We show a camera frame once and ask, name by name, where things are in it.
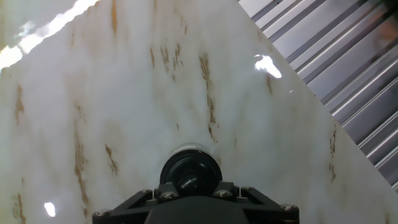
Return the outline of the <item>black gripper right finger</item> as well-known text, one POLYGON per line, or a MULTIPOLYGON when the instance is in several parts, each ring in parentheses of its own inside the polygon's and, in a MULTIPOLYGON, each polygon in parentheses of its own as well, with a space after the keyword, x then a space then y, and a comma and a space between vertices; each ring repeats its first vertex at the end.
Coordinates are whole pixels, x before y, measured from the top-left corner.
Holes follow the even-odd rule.
POLYGON ((238 223, 299 224, 298 206, 278 204, 254 187, 238 187, 232 182, 220 182, 213 197, 226 203, 221 207, 238 223))

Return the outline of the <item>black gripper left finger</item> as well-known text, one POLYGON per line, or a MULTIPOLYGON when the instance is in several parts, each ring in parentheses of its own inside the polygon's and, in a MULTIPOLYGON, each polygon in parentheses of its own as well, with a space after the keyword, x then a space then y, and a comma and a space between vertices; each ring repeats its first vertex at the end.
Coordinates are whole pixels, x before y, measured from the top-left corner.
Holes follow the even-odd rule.
POLYGON ((155 206, 180 198, 180 194, 168 182, 156 189, 138 191, 114 209, 98 210, 92 214, 92 224, 144 224, 155 206))

